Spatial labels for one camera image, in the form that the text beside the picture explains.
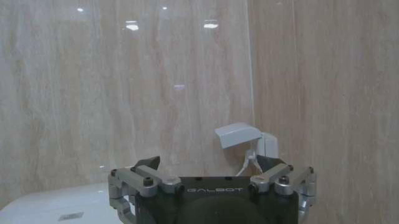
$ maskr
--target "black bolt head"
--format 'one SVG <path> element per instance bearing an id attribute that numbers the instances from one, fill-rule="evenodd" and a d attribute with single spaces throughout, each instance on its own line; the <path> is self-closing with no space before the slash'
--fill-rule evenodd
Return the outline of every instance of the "black bolt head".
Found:
<path id="1" fill-rule="evenodd" d="M 151 177 L 146 177 L 143 180 L 145 187 L 150 187 L 154 185 L 154 179 Z"/>
<path id="2" fill-rule="evenodd" d="M 282 183 L 282 184 L 289 184 L 289 183 L 290 183 L 290 178 L 289 178 L 289 176 L 282 176 L 282 177 L 279 178 L 279 183 Z"/>

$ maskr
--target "screw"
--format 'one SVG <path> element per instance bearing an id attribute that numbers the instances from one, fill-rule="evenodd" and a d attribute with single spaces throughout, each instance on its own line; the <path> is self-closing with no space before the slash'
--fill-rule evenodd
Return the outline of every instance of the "screw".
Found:
<path id="1" fill-rule="evenodd" d="M 115 176 L 117 174 L 117 169 L 111 170 L 111 176 Z"/>
<path id="2" fill-rule="evenodd" d="M 146 177 L 143 180 L 145 187 L 150 187 L 154 185 L 154 179 L 151 177 Z"/>
<path id="3" fill-rule="evenodd" d="M 279 182 L 281 182 L 282 184 L 289 184 L 289 183 L 290 183 L 290 178 L 289 178 L 287 176 L 282 176 L 282 177 L 279 178 Z"/>
<path id="4" fill-rule="evenodd" d="M 261 177 L 261 176 L 257 176 L 255 179 L 257 179 L 258 181 L 265 181 L 265 178 Z"/>

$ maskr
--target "marble wall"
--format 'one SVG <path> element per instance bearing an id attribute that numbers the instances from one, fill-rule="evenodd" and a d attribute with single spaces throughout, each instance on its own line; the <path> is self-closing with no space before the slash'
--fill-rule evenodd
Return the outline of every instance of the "marble wall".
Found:
<path id="1" fill-rule="evenodd" d="M 320 174 L 310 224 L 399 223 L 399 1 L 249 0 L 257 125 Z"/>
<path id="2" fill-rule="evenodd" d="M 253 114 L 246 0 L 0 0 L 0 207 L 154 155 L 231 175 Z"/>

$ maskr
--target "white surface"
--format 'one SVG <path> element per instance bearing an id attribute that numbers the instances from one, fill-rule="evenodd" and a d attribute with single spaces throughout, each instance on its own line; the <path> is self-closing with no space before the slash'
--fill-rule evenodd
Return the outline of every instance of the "white surface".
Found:
<path id="1" fill-rule="evenodd" d="M 85 212 L 78 219 L 62 215 Z M 106 183 L 23 196 L 0 211 L 0 224 L 121 224 Z"/>
<path id="2" fill-rule="evenodd" d="M 246 123 L 235 123 L 217 128 L 215 133 L 221 138 L 223 148 L 235 146 L 262 137 L 262 132 L 258 128 L 247 125 Z"/>
<path id="3" fill-rule="evenodd" d="M 262 133 L 265 139 L 265 151 L 266 156 L 271 158 L 279 158 L 279 143 L 278 139 L 270 133 Z"/>

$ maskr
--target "black cover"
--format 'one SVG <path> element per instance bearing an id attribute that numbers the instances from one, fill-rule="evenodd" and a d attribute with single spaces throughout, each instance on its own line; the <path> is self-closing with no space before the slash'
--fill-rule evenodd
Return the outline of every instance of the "black cover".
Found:
<path id="1" fill-rule="evenodd" d="M 182 177 L 179 195 L 135 197 L 138 224 L 298 224 L 298 194 L 249 190 L 250 177 Z"/>

